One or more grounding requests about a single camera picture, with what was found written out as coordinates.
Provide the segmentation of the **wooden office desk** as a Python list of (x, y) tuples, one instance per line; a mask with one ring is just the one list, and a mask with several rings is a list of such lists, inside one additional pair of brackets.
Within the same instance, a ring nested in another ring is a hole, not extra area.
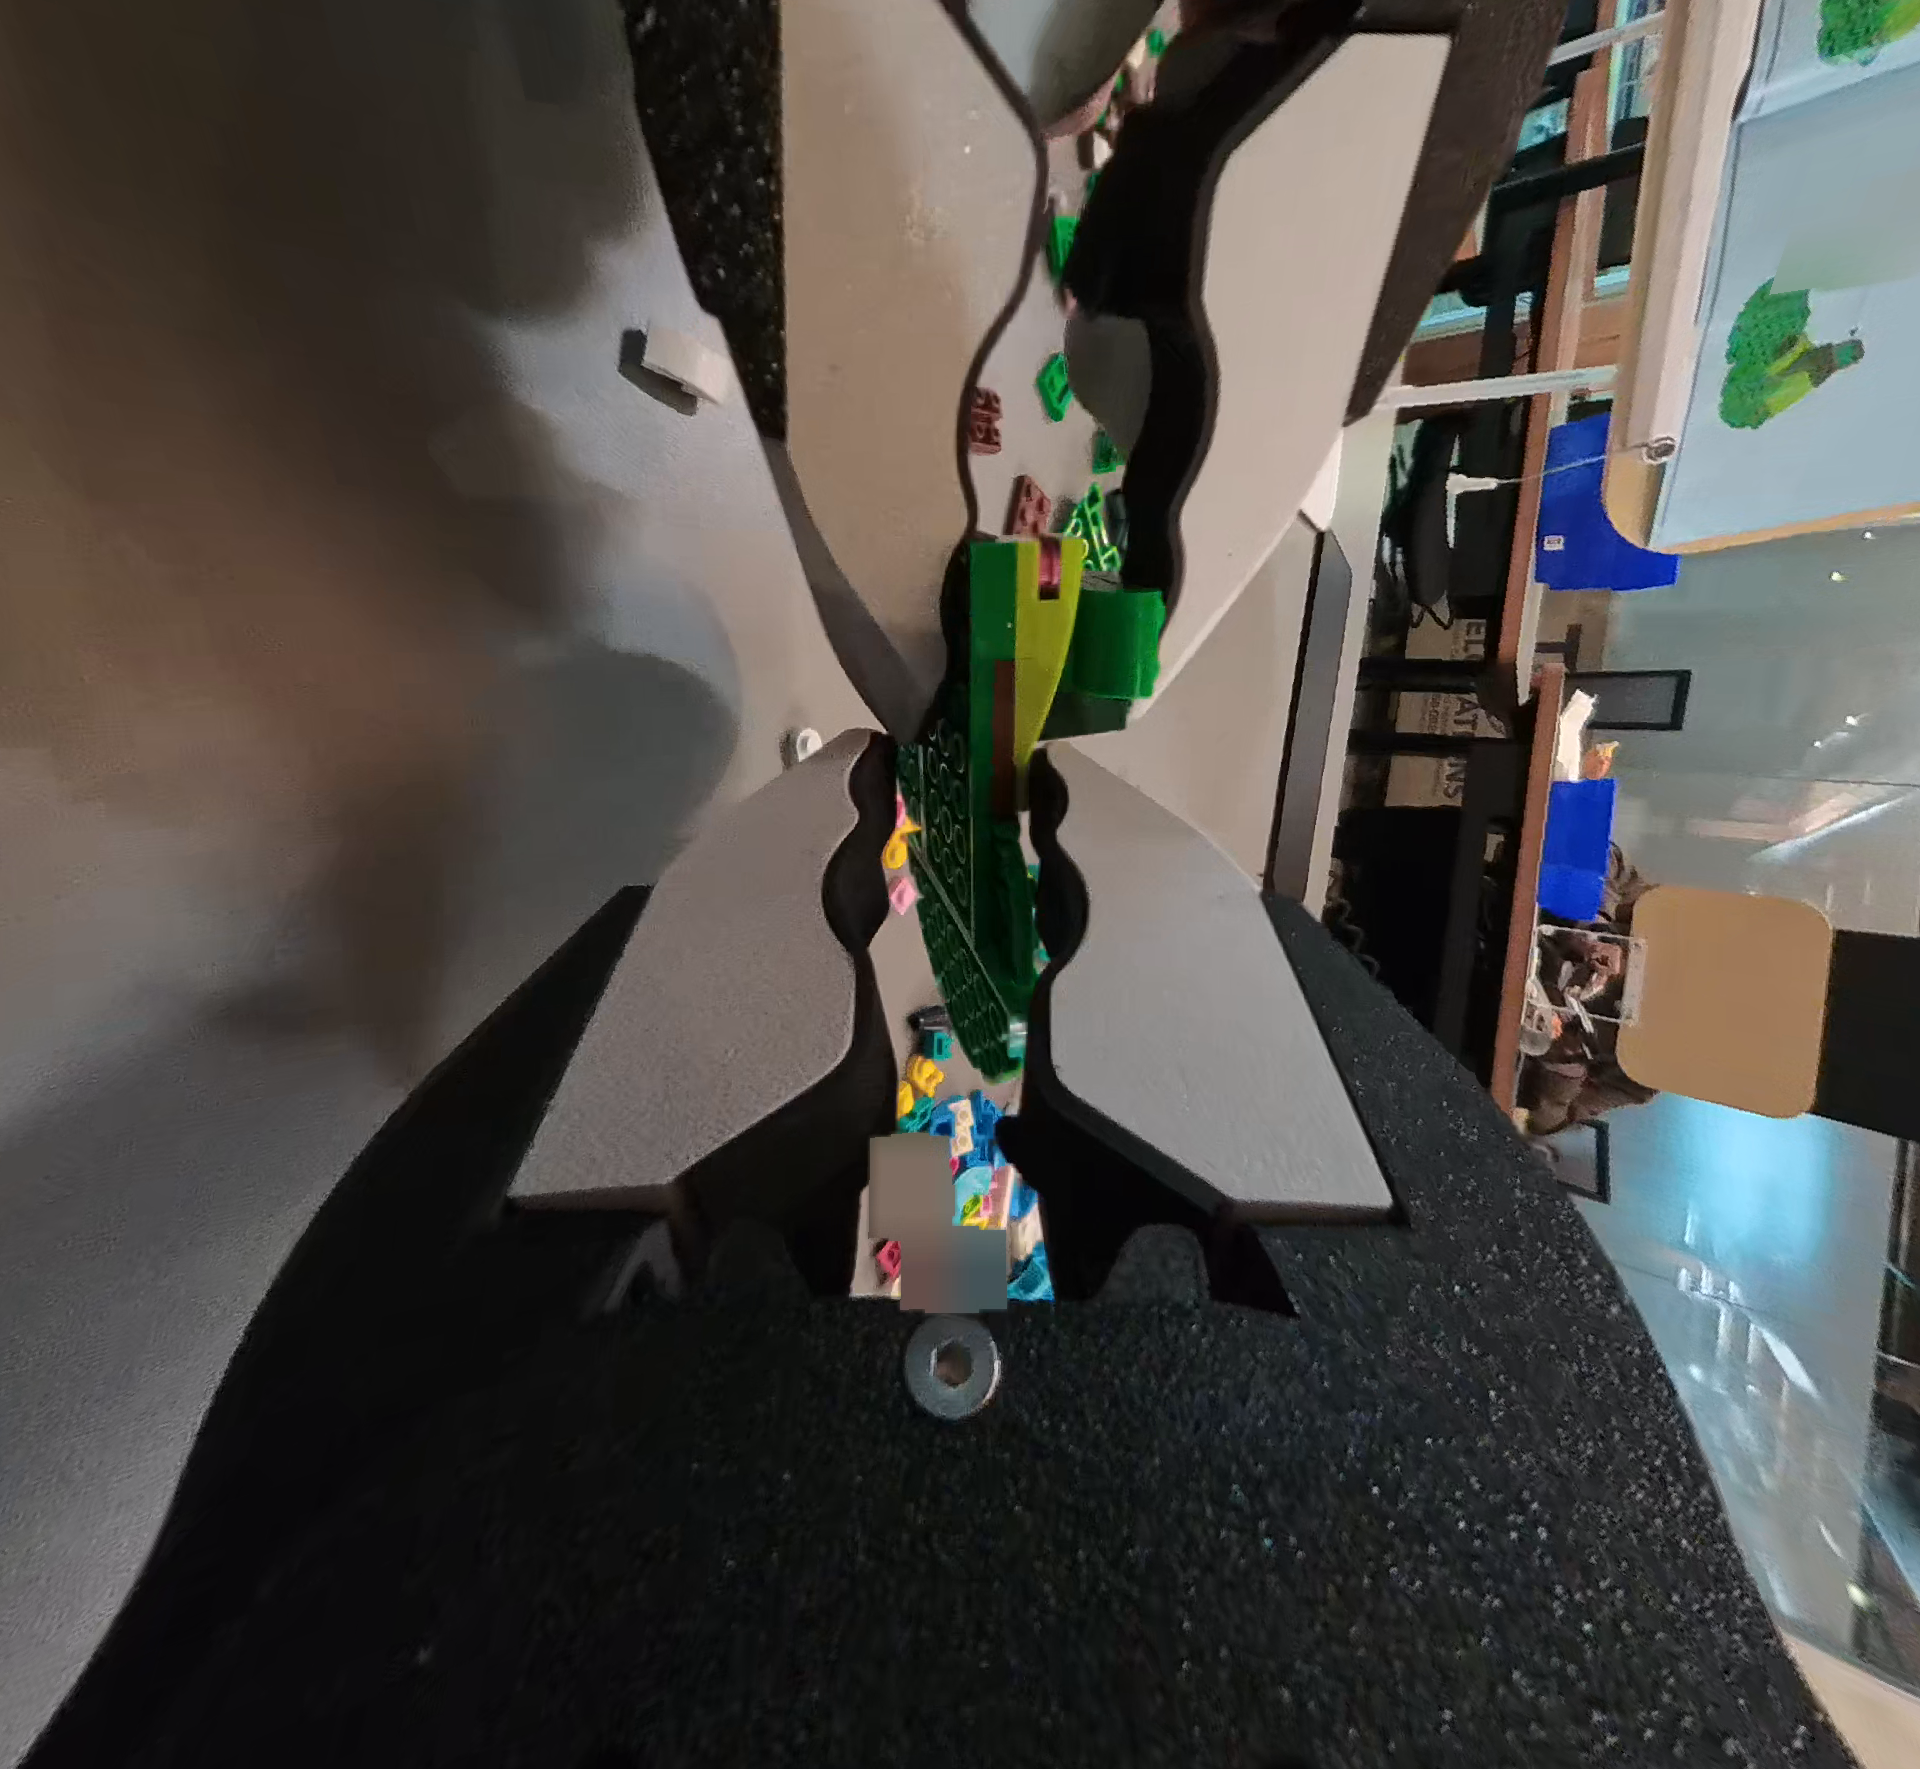
[(1535, 870), (1546, 870), (1546, 822), (1554, 822), (1554, 768), (1561, 768), (1561, 707), (1566, 707), (1566, 659), (1535, 672), (1529, 689), (1529, 768), (1518, 768), (1518, 833), (1512, 833), (1512, 900), (1508, 900), (1508, 951), (1497, 951), (1497, 1033), (1490, 1033), (1490, 1097), (1518, 1108), (1518, 1008), (1529, 1008), (1529, 951), (1535, 951)]

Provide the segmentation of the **green lego build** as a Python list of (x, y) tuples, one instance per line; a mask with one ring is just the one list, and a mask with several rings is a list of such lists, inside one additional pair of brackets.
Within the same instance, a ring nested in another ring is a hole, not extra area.
[(894, 755), (921, 943), (946, 1037), (986, 1087), (1021, 1066), (1050, 972), (1037, 865), (1021, 852), (1031, 755), (1122, 733), (1157, 685), (1169, 598), (1122, 577), (1108, 524), (994, 535), (964, 549), (958, 672)]

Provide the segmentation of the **person's left hand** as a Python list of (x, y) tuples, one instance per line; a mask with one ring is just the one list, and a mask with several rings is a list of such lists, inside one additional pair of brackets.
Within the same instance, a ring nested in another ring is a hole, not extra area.
[(1179, 39), (1213, 19), (1217, 0), (1058, 0), (1031, 60), (1031, 119), (1050, 142), (1095, 137), (1111, 104), (1142, 104)]

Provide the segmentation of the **printed cardboard box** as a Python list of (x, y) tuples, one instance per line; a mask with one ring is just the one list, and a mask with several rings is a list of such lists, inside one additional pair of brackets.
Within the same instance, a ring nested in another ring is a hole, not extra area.
[[(1407, 659), (1481, 659), (1481, 617), (1413, 617), (1407, 632)], [(1479, 707), (1470, 689), (1395, 689), (1395, 733), (1397, 741), (1445, 741), (1445, 755), (1395, 755), (1383, 760), (1383, 808), (1445, 808), (1459, 815), (1470, 799), (1470, 755), (1459, 741), (1497, 741), (1497, 721)]]

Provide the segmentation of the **lego instruction booklet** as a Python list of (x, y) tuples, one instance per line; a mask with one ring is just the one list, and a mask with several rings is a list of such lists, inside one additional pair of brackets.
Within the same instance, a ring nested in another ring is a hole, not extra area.
[(1649, 540), (1920, 502), (1920, 0), (1765, 0)]

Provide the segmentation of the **stack of blue bins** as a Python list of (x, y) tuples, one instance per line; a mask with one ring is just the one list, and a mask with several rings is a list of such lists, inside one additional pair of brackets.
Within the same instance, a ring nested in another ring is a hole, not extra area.
[(1612, 524), (1605, 450), (1612, 450), (1612, 413), (1570, 413), (1554, 431), (1546, 502), (1535, 502), (1535, 586), (1554, 598), (1679, 586), (1679, 560), (1644, 549)]

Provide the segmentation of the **blue storage bin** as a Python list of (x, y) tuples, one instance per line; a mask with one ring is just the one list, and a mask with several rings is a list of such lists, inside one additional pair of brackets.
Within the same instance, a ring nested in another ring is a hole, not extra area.
[(1605, 908), (1612, 815), (1620, 815), (1612, 773), (1554, 779), (1546, 865), (1535, 865), (1535, 908), (1546, 920), (1570, 927), (1570, 920)]

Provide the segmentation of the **small white lego brick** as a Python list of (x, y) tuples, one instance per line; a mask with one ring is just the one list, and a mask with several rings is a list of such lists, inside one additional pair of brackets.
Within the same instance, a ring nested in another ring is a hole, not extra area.
[(668, 320), (614, 334), (614, 373), (668, 413), (704, 413), (734, 400), (734, 357)]

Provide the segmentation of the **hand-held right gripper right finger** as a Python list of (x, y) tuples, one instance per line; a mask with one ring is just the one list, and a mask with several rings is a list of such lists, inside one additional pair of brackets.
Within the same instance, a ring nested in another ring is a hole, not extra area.
[(1078, 748), (1031, 760), (1031, 841), (1050, 972), (1006, 1159), (1051, 1299), (1175, 1232), (1199, 1294), (1291, 1308), (1262, 1232), (1395, 1230), (1397, 1194), (1259, 878)]

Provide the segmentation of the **black rectangular board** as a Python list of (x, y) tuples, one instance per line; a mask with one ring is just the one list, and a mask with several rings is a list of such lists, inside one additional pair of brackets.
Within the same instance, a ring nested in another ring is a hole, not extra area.
[(1872, 1139), (1920, 1139), (1920, 943), (1848, 930), (1830, 951), (1830, 1008), (1812, 1116)]

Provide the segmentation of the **wooden book stand board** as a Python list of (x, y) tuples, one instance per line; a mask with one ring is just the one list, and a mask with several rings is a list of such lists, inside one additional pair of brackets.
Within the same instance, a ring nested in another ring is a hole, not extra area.
[(1660, 549), (1649, 514), (1690, 431), (1700, 269), (1717, 247), (1717, 195), (1728, 195), (1741, 101), (1753, 75), (1753, 28), (1765, 28), (1765, 0), (1664, 0), (1664, 60), (1660, 60), (1649, 157), (1644, 157), (1649, 187), (1633, 215), (1633, 289), (1629, 289), (1633, 341), (1620, 344), (1612, 450), (1605, 450), (1605, 514), (1644, 549)]

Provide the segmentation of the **black table panel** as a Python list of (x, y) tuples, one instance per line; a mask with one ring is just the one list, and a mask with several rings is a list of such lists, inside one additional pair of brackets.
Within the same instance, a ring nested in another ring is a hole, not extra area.
[(1269, 841), (1262, 841), (1262, 897), (1291, 897), (1310, 908), (1325, 900), (1314, 808), (1325, 808), (1325, 773), (1344, 768), (1351, 603), (1353, 603), (1351, 549), (1344, 549), (1344, 535), (1314, 535), (1295, 689), (1291, 689)]

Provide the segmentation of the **pile of colourful lego pieces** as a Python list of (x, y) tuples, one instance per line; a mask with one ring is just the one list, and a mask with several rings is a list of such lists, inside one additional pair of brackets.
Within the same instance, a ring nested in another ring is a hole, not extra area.
[(1014, 1066), (986, 1079), (964, 1049), (958, 972), (943, 965), (946, 900), (921, 878), (921, 833), (928, 833), (921, 815), (894, 799), (894, 833), (884, 841), (892, 870), (884, 943), (928, 951), (921, 1004), (894, 1027), (894, 1130), (943, 1141), (946, 1218), (998, 1232), (1006, 1299), (1051, 1299), (1050, 1207), (998, 1141), (1021, 1088)]

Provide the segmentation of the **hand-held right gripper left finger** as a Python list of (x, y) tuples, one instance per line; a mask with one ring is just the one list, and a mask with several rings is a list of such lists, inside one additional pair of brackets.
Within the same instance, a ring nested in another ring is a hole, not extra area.
[(769, 1230), (811, 1294), (849, 1294), (864, 1159), (894, 1123), (892, 833), (884, 733), (720, 808), (651, 888), (513, 1207), (651, 1208), (685, 1271)]

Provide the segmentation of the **glass window wall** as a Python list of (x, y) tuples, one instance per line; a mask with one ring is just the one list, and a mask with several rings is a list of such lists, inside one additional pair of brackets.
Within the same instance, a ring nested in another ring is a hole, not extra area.
[[(1690, 672), (1620, 748), (1649, 878), (1765, 888), (1836, 930), (1920, 920), (1920, 535), (1794, 535), (1620, 598), (1605, 672)], [(1709, 1097), (1612, 1116), (1586, 1207), (1783, 1632), (1910, 1690), (1910, 1141)]]

